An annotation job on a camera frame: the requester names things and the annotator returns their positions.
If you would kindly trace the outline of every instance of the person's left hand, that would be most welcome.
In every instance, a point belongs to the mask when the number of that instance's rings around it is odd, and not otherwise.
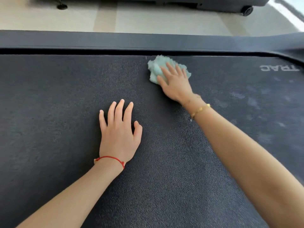
[[[123,118],[124,102],[122,99],[116,109],[116,102],[112,103],[108,111],[108,125],[105,122],[103,110],[99,113],[101,128],[99,155],[100,157],[116,157],[120,161],[127,163],[132,159],[140,144],[143,128],[137,121],[134,122],[135,131],[132,134],[131,115],[133,103],[131,102],[128,105]]]

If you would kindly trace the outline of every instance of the cleaning cloth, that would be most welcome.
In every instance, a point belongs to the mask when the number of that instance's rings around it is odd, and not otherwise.
[[[172,65],[174,68],[175,68],[175,65],[177,64],[181,70],[185,69],[188,78],[191,77],[191,73],[188,72],[187,66],[178,64],[176,61],[172,60],[170,57],[158,55],[154,61],[150,60],[148,62],[148,69],[151,72],[151,75],[150,75],[151,82],[159,85],[159,83],[157,81],[157,76],[160,75],[163,77],[163,79],[166,81],[166,83],[168,83],[166,77],[164,76],[164,74],[160,68],[160,66],[163,66],[166,69],[168,69],[168,67],[166,66],[166,62],[169,62],[169,64]]]

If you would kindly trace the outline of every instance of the hand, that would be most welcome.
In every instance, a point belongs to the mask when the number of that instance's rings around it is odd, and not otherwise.
[[[157,81],[163,89],[166,96],[183,105],[184,100],[193,95],[185,69],[181,70],[178,65],[173,68],[168,62],[165,67],[161,67],[168,83],[161,76],[157,76]]]
[[[131,115],[133,103],[131,102],[128,105],[123,120],[124,102],[122,99],[116,109],[116,102],[112,103],[108,112],[108,125],[105,122],[104,112],[101,110],[99,113],[101,128],[99,155],[100,157],[116,157],[120,161],[127,163],[132,159],[140,144],[143,128],[137,121],[134,122],[135,131],[134,134],[132,134]]]

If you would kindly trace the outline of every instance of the black machine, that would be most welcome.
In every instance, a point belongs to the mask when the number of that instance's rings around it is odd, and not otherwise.
[[[93,166],[99,110],[122,98],[142,142],[83,228],[268,227],[198,125],[149,81],[147,62],[185,64],[193,91],[302,181],[303,39],[0,31],[1,227]]]
[[[253,6],[264,6],[269,0],[130,0],[130,1],[153,1],[156,3],[184,3],[192,4],[192,7],[219,12],[242,13],[248,16],[253,12]],[[66,9],[62,0],[58,0],[58,9]]]

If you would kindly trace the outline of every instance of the gold bracelet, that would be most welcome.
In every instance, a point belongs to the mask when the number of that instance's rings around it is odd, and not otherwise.
[[[203,111],[203,109],[205,109],[206,107],[211,107],[211,106],[210,106],[210,104],[207,104],[207,105],[205,105],[205,106],[203,106],[203,107],[200,107],[195,113],[193,113],[193,114],[191,115],[191,118],[194,119],[194,117],[195,117],[199,112]]]

